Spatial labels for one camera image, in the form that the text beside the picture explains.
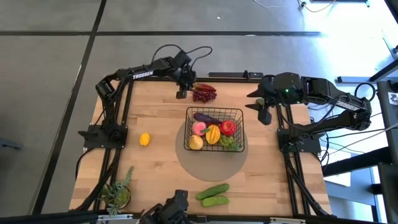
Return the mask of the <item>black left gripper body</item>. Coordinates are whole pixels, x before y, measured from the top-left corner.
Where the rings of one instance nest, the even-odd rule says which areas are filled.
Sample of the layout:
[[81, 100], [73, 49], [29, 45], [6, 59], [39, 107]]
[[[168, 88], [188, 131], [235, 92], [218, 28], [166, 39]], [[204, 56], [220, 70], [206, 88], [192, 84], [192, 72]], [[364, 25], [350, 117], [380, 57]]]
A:
[[191, 90], [197, 79], [197, 73], [189, 64], [174, 71], [174, 80], [183, 90]]

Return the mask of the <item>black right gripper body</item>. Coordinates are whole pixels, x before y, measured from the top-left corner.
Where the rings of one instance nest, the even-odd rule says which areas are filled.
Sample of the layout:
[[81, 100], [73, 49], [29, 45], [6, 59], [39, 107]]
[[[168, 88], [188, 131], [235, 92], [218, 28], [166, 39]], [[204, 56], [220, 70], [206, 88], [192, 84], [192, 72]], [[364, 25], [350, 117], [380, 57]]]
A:
[[263, 92], [264, 106], [274, 107], [279, 104], [277, 100], [277, 93], [273, 86], [274, 76], [264, 76], [261, 79], [260, 85]]

